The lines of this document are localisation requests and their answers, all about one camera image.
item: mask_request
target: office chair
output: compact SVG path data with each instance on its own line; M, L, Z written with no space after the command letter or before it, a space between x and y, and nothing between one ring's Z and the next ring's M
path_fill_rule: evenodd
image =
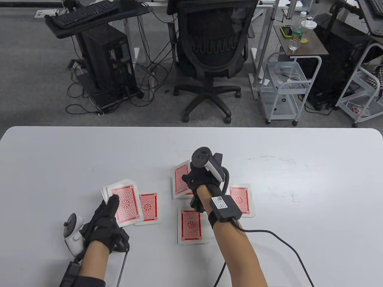
M225 113L224 122L231 123L231 111L218 95L235 92L235 97L240 98L241 88L213 86L213 78L232 78L242 70L248 56L247 31L256 6L254 0L177 3L178 39L174 23L168 24L173 63L185 76L204 83L203 86L175 85L174 96L178 96L180 90L198 95L184 110L183 122L188 122L189 114L209 99Z

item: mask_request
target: chair back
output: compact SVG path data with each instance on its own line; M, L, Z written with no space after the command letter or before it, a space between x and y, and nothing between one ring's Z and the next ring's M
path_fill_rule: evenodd
M177 4L178 45L195 67L197 79L235 75L257 2L192 0Z

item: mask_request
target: forearm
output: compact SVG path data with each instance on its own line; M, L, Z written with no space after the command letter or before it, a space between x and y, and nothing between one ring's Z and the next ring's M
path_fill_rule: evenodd
M198 196L209 215L211 195L206 186L197 189ZM233 287L267 287L257 255L246 234L231 222L216 222L213 227L218 246L228 266Z
M99 241L92 241L81 263L80 276L104 280L109 249Z

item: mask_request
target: smartphone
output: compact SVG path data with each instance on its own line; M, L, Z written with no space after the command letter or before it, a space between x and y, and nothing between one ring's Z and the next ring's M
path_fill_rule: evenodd
M292 34L293 34L293 30L291 29L290 26L281 26L281 32L282 32L282 36L283 38L291 38Z

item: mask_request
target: wrist strap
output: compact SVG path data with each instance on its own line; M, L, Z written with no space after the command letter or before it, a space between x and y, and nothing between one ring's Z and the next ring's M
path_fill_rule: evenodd
M209 216L208 216L208 220L210 222L210 225L211 225L211 229L213 229L213 226L214 224L218 221L218 218L216 217L216 215L214 214L214 211L212 211Z

